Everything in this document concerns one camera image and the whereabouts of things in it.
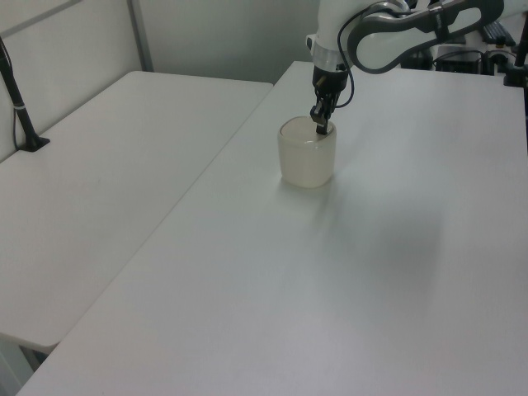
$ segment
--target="white table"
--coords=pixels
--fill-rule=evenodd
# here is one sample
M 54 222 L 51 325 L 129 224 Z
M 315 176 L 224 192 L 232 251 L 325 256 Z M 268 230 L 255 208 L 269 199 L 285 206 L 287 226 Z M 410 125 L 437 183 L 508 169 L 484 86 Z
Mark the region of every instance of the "white table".
M 0 164 L 0 337 L 60 342 L 270 89 L 130 73 Z
M 356 72 L 335 177 L 308 191 L 276 133 L 311 73 L 292 65 L 20 396 L 525 393 L 522 90 Z

